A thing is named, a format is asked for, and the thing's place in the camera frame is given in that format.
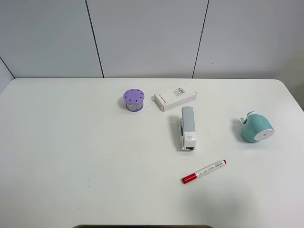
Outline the teal pencil sharpener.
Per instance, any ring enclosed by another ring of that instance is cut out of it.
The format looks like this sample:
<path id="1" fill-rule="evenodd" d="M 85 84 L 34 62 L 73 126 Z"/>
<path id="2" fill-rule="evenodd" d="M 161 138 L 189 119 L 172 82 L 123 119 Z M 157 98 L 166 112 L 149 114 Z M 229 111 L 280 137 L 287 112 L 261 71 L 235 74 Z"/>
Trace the teal pencil sharpener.
<path id="1" fill-rule="evenodd" d="M 270 122 L 254 111 L 249 112 L 246 118 L 241 117 L 240 121 L 243 125 L 241 135 L 250 143 L 268 139 L 275 132 Z"/>

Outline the white grey stapler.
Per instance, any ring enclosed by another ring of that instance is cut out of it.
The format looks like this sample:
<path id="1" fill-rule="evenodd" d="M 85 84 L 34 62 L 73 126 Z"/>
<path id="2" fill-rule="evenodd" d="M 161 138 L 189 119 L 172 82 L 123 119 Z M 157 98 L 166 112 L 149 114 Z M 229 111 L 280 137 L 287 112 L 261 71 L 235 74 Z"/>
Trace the white grey stapler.
<path id="1" fill-rule="evenodd" d="M 178 119 L 180 148 L 182 151 L 196 150 L 196 129 L 193 107 L 185 106 L 181 109 L 181 118 Z"/>

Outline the white rectangular box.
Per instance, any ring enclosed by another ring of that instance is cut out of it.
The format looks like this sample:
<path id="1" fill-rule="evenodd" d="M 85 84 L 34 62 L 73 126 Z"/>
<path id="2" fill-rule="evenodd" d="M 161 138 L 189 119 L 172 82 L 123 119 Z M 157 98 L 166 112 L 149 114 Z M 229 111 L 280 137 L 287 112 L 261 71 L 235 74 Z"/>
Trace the white rectangular box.
<path id="1" fill-rule="evenodd" d="M 152 100 L 158 105 L 161 111 L 166 112 L 169 109 L 181 104 L 195 100 L 197 92 L 186 86 L 169 89 L 164 92 L 155 93 Z"/>

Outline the purple round container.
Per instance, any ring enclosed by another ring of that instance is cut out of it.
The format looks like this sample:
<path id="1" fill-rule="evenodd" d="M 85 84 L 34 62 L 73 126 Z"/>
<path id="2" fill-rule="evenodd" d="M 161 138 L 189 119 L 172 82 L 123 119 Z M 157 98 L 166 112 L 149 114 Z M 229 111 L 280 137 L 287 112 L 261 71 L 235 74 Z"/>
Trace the purple round container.
<path id="1" fill-rule="evenodd" d="M 140 89 L 129 89 L 123 95 L 126 109 L 131 112 L 138 112 L 144 105 L 144 92 Z"/>

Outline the red white marker pen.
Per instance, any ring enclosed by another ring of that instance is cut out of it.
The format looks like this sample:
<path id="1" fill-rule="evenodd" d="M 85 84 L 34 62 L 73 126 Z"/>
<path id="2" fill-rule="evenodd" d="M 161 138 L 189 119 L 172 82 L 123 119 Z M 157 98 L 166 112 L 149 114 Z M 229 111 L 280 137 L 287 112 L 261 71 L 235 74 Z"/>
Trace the red white marker pen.
<path id="1" fill-rule="evenodd" d="M 220 160 L 220 161 L 214 162 L 213 164 L 211 164 L 209 166 L 206 166 L 186 177 L 181 178 L 181 182 L 183 184 L 187 184 L 197 178 L 200 178 L 206 174 L 211 173 L 212 171 L 218 170 L 219 168 L 225 166 L 226 164 L 227 164 L 226 160 Z"/>

